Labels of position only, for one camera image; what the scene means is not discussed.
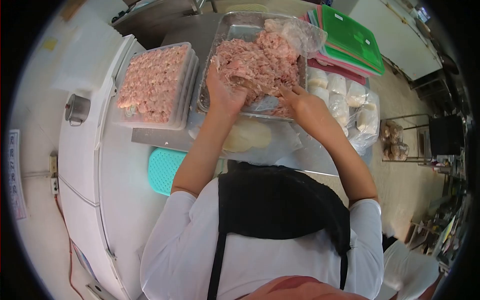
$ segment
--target raw ground pork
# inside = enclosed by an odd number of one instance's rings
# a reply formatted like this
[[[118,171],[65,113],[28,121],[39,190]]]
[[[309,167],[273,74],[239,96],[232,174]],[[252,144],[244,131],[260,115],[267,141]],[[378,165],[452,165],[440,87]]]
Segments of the raw ground pork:
[[[117,105],[134,106],[144,122],[167,123],[188,46],[145,52],[130,60]]]
[[[298,84],[299,55],[284,38],[271,32],[273,29],[267,21],[265,30],[258,34],[254,42],[241,39],[223,41],[217,47],[212,63],[217,64],[220,78],[225,84],[237,85],[238,82],[232,80],[232,76],[237,76],[248,79],[257,86],[247,94],[245,105],[260,101],[265,94],[274,95],[279,98],[279,104],[271,114],[291,117],[278,87],[284,85],[291,88]]]

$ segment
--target white shirt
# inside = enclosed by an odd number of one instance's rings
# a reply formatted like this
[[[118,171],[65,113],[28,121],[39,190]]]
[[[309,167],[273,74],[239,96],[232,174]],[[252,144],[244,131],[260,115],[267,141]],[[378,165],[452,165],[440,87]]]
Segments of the white shirt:
[[[350,227],[344,291],[374,299],[383,278],[379,204],[365,199],[352,205]],[[208,183],[198,199],[187,192],[173,193],[143,253],[140,280],[145,295],[150,300],[205,300],[217,237],[218,180]],[[325,230],[291,240],[229,234],[217,299],[233,300],[290,275],[340,286],[340,257]]]
[[[409,250],[396,240],[384,254],[384,283],[398,291],[397,300],[413,300],[438,278],[438,261]]]

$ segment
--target electrical cord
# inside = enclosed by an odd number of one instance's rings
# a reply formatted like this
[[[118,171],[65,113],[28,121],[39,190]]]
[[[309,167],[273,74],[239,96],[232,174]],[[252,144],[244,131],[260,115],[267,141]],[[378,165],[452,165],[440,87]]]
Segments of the electrical cord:
[[[77,292],[78,296],[82,298],[82,300],[85,300],[83,296],[80,294],[80,292],[73,286],[72,284],[72,239],[70,239],[70,233],[68,233],[68,228],[67,228],[67,222],[65,222],[65,217],[63,216],[63,212],[60,209],[59,201],[57,198],[57,195],[55,195],[55,204],[57,205],[57,208],[59,210],[59,213],[61,215],[61,218],[63,219],[63,223],[65,224],[65,229],[67,229],[67,235],[68,235],[68,248],[70,252],[70,266],[68,268],[68,281],[70,282],[70,286],[73,288],[75,292]]]

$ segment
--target calendar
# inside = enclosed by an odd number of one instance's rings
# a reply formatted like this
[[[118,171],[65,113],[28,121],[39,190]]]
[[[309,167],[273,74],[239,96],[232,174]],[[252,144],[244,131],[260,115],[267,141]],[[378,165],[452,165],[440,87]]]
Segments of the calendar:
[[[20,162],[18,149],[20,146],[20,130],[12,129],[8,137],[8,185],[10,191],[10,203],[15,219],[27,218],[24,193],[22,189],[22,177],[20,176]]]

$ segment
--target electrical outlet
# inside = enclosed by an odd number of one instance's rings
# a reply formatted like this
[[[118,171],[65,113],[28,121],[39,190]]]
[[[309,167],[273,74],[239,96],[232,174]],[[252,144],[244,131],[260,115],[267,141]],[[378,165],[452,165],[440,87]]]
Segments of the electrical outlet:
[[[57,156],[48,157],[48,171],[50,173],[57,173]]]
[[[52,194],[56,195],[59,193],[59,179],[50,178],[50,187],[52,188]]]

